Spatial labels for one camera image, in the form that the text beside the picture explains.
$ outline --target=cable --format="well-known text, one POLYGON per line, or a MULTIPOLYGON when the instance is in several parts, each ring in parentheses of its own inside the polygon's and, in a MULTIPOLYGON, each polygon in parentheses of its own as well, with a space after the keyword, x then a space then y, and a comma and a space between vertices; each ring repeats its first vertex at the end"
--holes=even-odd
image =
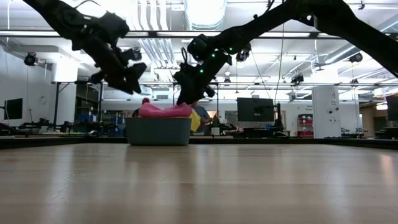
MULTIPOLYGON (((353 78, 354 78, 354 63, 351 63, 351 70, 353 72, 353 78)), ((355 115, 356 115, 356 127, 358 129, 358 138, 361 137, 361 134, 359 133, 359 112, 358 109, 356 108, 356 87, 354 86, 354 104, 355 104, 355 115)))
POLYGON ((279 88, 279 82, 281 78, 281 73, 282 73, 282 54, 284 53, 284 37, 285 37, 285 24, 282 25, 282 47, 280 48, 280 62, 279 62, 279 78, 278 82, 276 84, 276 91, 275 91, 275 104, 276 104, 276 96, 278 95, 278 88, 279 88))
POLYGON ((10 6, 11 2, 14 2, 13 0, 8 0, 8 5, 7 5, 7 28, 8 30, 10 29, 10 6))
POLYGON ((260 78, 261 78, 261 82, 262 82, 262 84, 264 85, 264 88, 266 89, 266 92, 267 92, 268 98, 270 98, 270 99, 271 99, 271 96, 269 95, 269 92, 268 92, 267 86, 266 86, 266 84, 264 83, 264 79, 262 79, 262 75, 261 75, 261 72, 260 72, 260 70, 259 70, 259 67, 257 66, 256 58, 254 57, 254 53, 253 53, 253 51, 251 51, 251 55, 253 56, 254 64, 256 64, 257 71, 258 71, 258 73, 259 73, 259 76, 260 76, 260 78))
POLYGON ((27 70, 26 70, 26 107, 27 110, 30 110, 30 106, 29 106, 29 66, 26 66, 27 70))
POLYGON ((13 50, 12 47, 10 47, 10 45, 9 45, 7 42, 5 42, 4 40, 0 40, 0 41, 6 44, 6 47, 7 47, 6 53, 7 53, 7 50, 10 49, 10 50, 11 50, 12 52, 14 52, 15 54, 18 54, 18 55, 20 55, 21 57, 25 57, 24 55, 20 54, 19 52, 16 52, 15 50, 13 50))
POLYGON ((88 100, 88 85, 86 85, 86 103, 87 103, 87 100, 88 100))
POLYGON ((6 104, 4 105, 4 111, 6 112, 6 118, 7 118, 8 126, 10 126, 10 117, 8 116, 7 100, 6 100, 6 104))
POLYGON ((184 63, 188 64, 188 53, 187 53, 187 50, 185 50, 185 47, 181 48, 181 54, 182 54, 182 58, 184 59, 184 63))
POLYGON ((78 7, 80 7, 82 4, 84 4, 84 3, 86 3, 86 2, 93 2, 93 3, 95 3, 96 5, 98 5, 99 7, 101 7, 100 4, 98 4, 97 2, 95 2, 95 1, 93 1, 93 0, 86 0, 86 1, 81 2, 79 5, 77 5, 77 6, 74 7, 74 8, 77 9, 78 7))
POLYGON ((236 81, 235 81, 235 84, 236 84, 236 94, 238 94, 239 93, 239 91, 238 91, 238 61, 237 60, 235 60, 235 68, 236 68, 236 81))
POLYGON ((271 7, 272 7, 272 5, 274 4, 274 2, 275 2, 275 0, 272 0, 272 1, 268 4, 266 13, 271 9, 271 7))

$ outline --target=wooden table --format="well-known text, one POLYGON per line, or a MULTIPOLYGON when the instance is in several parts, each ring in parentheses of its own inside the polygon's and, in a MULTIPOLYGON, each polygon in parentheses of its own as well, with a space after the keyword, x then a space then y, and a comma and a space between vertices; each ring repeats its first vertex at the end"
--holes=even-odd
POLYGON ((26 223, 383 223, 398 153, 327 145, 0 151, 0 219, 26 223))

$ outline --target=security camera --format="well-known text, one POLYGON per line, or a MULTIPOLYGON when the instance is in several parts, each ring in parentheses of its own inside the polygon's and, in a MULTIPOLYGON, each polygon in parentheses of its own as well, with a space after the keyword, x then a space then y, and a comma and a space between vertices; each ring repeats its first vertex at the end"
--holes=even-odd
POLYGON ((38 64, 36 53, 28 53, 25 57, 24 63, 27 66, 36 66, 38 64))

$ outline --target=ceiling light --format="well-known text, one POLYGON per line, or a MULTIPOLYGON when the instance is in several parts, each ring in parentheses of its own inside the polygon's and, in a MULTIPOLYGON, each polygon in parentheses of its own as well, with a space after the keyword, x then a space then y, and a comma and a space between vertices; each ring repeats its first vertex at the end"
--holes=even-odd
POLYGON ((215 31, 207 31, 207 32, 202 32, 202 31, 162 31, 158 32, 157 35, 159 37, 168 37, 168 36, 174 36, 174 37, 197 37, 200 34, 205 34, 207 37, 214 37, 220 32, 215 32, 215 31))
POLYGON ((149 36, 148 32, 134 31, 134 32, 128 32, 125 37, 148 37, 148 36, 149 36))
POLYGON ((0 37, 60 37, 55 31, 2 30, 0 37))
POLYGON ((387 110, 387 109, 388 109, 388 106, 387 106, 387 105, 377 105, 377 106, 376 106, 376 109, 377 109, 377 110, 387 110))
POLYGON ((330 38, 330 37, 337 37, 337 36, 322 33, 322 34, 318 34, 318 37, 319 38, 330 38))
POLYGON ((260 37, 309 37, 309 32, 266 32, 260 37))

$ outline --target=motion capture camera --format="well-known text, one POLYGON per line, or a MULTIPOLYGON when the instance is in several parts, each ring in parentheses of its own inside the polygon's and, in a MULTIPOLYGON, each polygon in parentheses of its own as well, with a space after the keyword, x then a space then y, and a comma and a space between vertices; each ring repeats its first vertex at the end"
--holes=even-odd
POLYGON ((36 53, 28 53, 24 60, 27 66, 36 66, 38 62, 39 60, 37 60, 36 53))
POLYGON ((354 63, 354 62, 362 62, 363 56, 361 53, 358 53, 354 56, 351 56, 349 59, 349 62, 354 63))
POLYGON ((251 51, 251 44, 248 43, 247 46, 245 46, 242 51, 236 54, 236 61, 237 62, 245 62, 246 59, 249 58, 250 56, 250 51, 251 51))
POLYGON ((187 47, 192 57, 200 62, 195 67, 188 63, 181 63, 180 71, 176 72, 174 79, 181 85, 180 96, 177 104, 192 104, 202 98, 206 92, 209 97, 215 95, 215 91, 209 83, 216 79, 216 74, 225 63, 232 65, 231 56, 223 49, 210 49, 208 42, 210 39, 201 34, 194 38, 187 47))
POLYGON ((292 81, 291 81, 291 83, 295 83, 295 84, 299 84, 299 83, 302 83, 302 82, 304 82, 304 77, 301 74, 293 77, 292 81))
POLYGON ((139 61, 142 60, 142 54, 141 54, 141 49, 139 47, 136 47, 132 50, 134 56, 132 58, 133 61, 139 61))

